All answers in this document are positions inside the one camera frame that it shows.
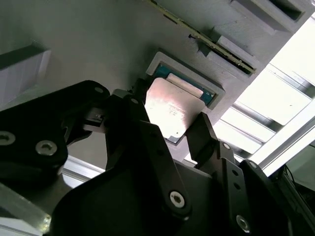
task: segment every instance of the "black metal bracket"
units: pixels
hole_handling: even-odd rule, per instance
[[[195,166],[216,180],[218,223],[226,234],[248,235],[254,231],[242,170],[234,163],[228,144],[217,140],[208,116],[200,113],[186,137]]]
[[[2,111],[0,179],[43,184],[54,180],[68,157],[69,137],[74,142],[90,134],[76,127],[76,121],[108,96],[102,85],[84,81]],[[83,131],[80,136],[75,127]]]

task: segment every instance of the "bright light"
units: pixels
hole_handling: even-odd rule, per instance
[[[259,124],[257,121],[235,110],[234,108],[229,108],[221,119],[263,142],[267,142],[275,134],[274,131]]]
[[[273,151],[282,145],[287,139],[294,135],[307,122],[309,122],[315,114],[315,100],[313,100],[305,109],[303,109],[296,117],[294,117],[286,126],[284,126],[277,134],[274,135],[264,146],[262,146],[250,160],[259,164],[267,158]]]
[[[249,153],[253,154],[261,147],[260,143],[257,143],[251,138],[244,136],[242,133],[238,132],[224,121],[219,120],[213,126],[213,129],[219,139],[235,145]]]
[[[315,140],[315,127],[313,127],[307,134],[305,134],[301,139],[294,143],[290,148],[285,150],[279,156],[275,158],[268,166],[266,166],[263,171],[266,176],[270,176],[273,172],[279,169],[282,165],[288,162],[296,154],[298,154],[303,148]]]
[[[282,125],[286,125],[311,101],[266,69],[237,100]]]

